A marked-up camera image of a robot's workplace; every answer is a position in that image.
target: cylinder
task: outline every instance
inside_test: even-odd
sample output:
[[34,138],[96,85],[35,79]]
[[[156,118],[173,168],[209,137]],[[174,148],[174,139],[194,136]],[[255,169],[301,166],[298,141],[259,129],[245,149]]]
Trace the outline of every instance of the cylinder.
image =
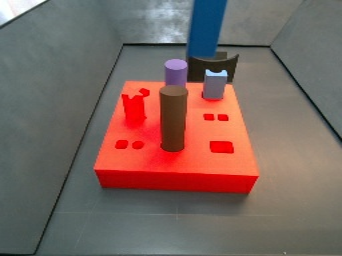
[[185,149],[187,115],[187,88],[169,85],[159,91],[162,149],[178,152]]
[[186,86],[187,83],[187,62],[173,59],[165,63],[166,67],[166,85]]

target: light purple cylinder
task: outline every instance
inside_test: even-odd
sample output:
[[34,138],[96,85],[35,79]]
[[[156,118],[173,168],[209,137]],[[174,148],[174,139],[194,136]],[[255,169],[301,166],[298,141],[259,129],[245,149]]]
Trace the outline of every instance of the light purple cylinder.
[[186,86],[187,83],[187,62],[173,59],[165,64],[166,66],[166,85]]

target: gray floor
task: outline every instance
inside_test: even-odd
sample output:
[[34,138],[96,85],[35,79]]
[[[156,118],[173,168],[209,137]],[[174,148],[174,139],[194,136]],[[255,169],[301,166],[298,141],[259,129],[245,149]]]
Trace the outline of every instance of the gray floor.
[[185,47],[124,47],[39,254],[341,254],[341,142],[269,48],[241,54],[235,90],[261,170],[249,196],[102,189],[92,166],[126,80],[162,80]]

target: square hole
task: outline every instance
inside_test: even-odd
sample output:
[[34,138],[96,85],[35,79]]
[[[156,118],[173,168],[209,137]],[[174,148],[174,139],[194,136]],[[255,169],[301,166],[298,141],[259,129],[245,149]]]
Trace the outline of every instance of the square hole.
[[210,151],[213,153],[234,153],[234,146],[230,141],[210,141]]
[[226,115],[226,114],[218,114],[218,119],[219,119],[219,121],[229,121],[230,120],[229,115]]
[[115,143],[115,148],[126,149],[128,146],[128,140],[118,140]]
[[215,120],[215,116],[214,114],[203,114],[205,120],[207,121],[214,121]]

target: small square hole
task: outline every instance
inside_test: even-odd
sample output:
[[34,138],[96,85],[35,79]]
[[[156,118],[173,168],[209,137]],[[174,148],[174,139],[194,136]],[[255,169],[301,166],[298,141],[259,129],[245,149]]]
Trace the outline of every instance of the small square hole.
[[219,119],[219,121],[229,121],[230,120],[229,115],[226,115],[226,114],[218,114],[218,119]]
[[234,146],[230,141],[210,141],[210,151],[213,153],[234,153]]
[[203,114],[205,120],[207,121],[214,121],[215,120],[215,116],[214,114]]
[[115,148],[126,149],[128,146],[128,140],[118,140],[115,143]]
[[144,143],[142,141],[135,141],[132,143],[132,148],[134,149],[142,149],[144,147]]

